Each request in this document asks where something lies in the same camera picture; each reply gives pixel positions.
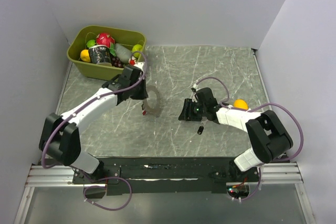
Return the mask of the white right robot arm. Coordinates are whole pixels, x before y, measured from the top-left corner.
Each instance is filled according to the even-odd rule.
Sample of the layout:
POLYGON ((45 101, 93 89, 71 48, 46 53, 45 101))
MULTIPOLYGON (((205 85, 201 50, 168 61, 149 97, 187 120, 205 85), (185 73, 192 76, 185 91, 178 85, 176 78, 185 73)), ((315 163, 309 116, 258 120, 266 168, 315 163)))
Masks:
POLYGON ((271 163, 292 148, 292 138, 274 111, 250 112, 218 103, 210 88, 192 91, 194 98, 184 100, 178 120, 228 125, 249 137, 251 147, 229 162, 228 171, 233 180, 243 180, 251 168, 271 163))

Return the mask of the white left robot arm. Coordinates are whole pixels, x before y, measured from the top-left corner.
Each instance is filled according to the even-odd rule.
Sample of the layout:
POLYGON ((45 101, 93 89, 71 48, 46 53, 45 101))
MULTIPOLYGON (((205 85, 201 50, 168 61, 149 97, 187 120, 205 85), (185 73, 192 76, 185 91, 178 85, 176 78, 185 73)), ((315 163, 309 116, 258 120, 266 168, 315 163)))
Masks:
POLYGON ((121 74, 105 82, 93 96, 74 109, 61 115, 49 114, 39 142, 43 168, 48 168, 45 157, 49 155, 64 166, 82 171, 90 182, 100 182, 104 177, 104 164, 82 150, 80 135, 108 109, 127 99, 144 100, 148 97, 146 67, 143 62, 127 65, 121 74))

